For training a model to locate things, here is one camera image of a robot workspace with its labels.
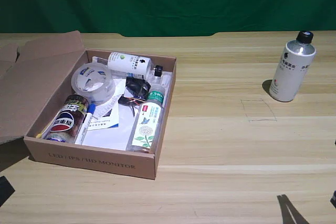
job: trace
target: wooden table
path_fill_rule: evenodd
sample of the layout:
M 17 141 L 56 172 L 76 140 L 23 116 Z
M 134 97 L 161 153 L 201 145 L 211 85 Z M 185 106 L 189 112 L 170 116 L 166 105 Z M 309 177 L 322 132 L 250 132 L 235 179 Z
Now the wooden table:
M 296 35 L 83 34 L 87 48 L 177 57 L 157 179 L 36 163 L 14 142 L 0 146 L 1 175 L 16 190 L 0 222 L 335 223 L 336 31 L 314 32 L 318 53 L 292 102 L 262 85 Z M 0 46 L 40 36 L 1 34 Z

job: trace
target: label with flower image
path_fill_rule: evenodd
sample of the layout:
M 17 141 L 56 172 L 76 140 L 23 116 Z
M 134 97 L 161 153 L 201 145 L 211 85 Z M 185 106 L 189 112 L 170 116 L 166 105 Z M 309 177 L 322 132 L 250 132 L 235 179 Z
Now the label with flower image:
M 161 107 L 153 102 L 142 104 L 132 145 L 150 148 L 159 122 Z

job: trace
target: green backdrop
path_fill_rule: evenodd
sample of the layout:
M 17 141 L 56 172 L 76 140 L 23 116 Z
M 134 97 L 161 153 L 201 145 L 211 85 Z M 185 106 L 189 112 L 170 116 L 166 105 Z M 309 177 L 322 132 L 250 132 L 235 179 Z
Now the green backdrop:
M 1 0 L 1 33 L 334 30 L 335 0 Z

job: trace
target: box lid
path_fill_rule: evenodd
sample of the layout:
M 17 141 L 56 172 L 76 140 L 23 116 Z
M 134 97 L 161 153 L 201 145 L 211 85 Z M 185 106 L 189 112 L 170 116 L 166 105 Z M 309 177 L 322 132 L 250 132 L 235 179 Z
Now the box lid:
M 85 52 L 78 31 L 27 42 L 16 63 L 14 48 L 0 50 L 0 59 L 12 63 L 0 78 L 0 144 L 29 132 Z

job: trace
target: cardboard box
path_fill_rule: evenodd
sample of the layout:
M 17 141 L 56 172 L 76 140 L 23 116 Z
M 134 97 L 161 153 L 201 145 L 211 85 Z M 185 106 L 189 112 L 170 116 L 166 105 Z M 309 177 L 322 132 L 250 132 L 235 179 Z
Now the cardboard box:
M 91 62 L 93 56 L 107 59 L 109 51 L 86 50 L 78 31 L 29 41 L 18 58 L 16 51 L 15 45 L 0 50 L 0 143 L 23 137 L 37 162 L 155 179 L 175 84 L 176 58 L 136 54 L 173 72 L 159 142 L 155 153 L 146 154 L 35 138 L 73 93 L 70 80 L 74 71 Z

